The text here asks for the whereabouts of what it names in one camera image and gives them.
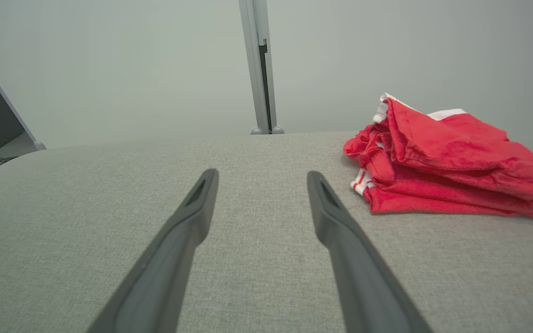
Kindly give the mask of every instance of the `white stripe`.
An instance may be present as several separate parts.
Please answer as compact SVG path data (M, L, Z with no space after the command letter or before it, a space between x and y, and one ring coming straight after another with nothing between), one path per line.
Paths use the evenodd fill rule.
M442 110L442 111L429 113L427 116L430 116L431 118L439 121L449 116L453 116L455 114L465 114L465 113L466 111L462 110L461 108L453 108L451 110Z
M408 104L403 103L396 97L390 95L389 93L383 93L381 97L379 97L379 100L381 101L381 104L379 104L376 115L374 116L373 122L374 123L381 123L383 120L385 120L388 117L388 102L387 99L393 99L394 101L400 102L400 104L412 108L412 110L415 110L416 112L419 112L417 109L408 106ZM451 110L442 110L437 112L429 113L427 116L430 116L431 118L435 120L444 120L445 118L449 116L454 116L455 114L465 114L466 112L462 110L461 108L453 108Z
M361 183L358 183L363 173L366 173L366 175L364 175ZM355 192L359 193L360 196L363 196L363 192L366 190L366 188L376 187L376 184L374 184L372 177L367 171L360 169L355 181L351 182L351 188L353 187L355 187Z

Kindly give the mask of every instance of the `white wall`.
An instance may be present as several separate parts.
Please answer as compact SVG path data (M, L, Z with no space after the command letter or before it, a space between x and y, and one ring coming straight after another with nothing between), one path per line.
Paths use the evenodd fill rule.
M387 92L533 150L533 1L268 0L268 15L286 133L362 129Z
M0 85L48 148L256 127L235 0L0 0Z

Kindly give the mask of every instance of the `red towel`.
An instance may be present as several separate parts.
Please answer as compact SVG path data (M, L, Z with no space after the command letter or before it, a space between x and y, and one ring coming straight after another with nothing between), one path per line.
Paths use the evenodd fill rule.
M533 216L533 153L461 109L422 114L384 94L374 122L345 143L351 186L372 213Z

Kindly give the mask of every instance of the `folded red cloth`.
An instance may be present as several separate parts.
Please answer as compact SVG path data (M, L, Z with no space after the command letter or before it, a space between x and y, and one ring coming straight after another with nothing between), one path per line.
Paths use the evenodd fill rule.
M351 186L372 213L533 216L533 153L461 109L422 114L384 94L374 122L345 143Z

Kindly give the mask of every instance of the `gray fabric surface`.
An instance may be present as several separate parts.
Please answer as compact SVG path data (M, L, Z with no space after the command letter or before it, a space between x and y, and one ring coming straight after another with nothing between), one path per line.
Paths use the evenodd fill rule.
M206 168L220 171L180 332L344 324L305 175L322 172L437 332L533 332L533 219L372 216L355 133L45 150L0 167L0 332L83 332Z

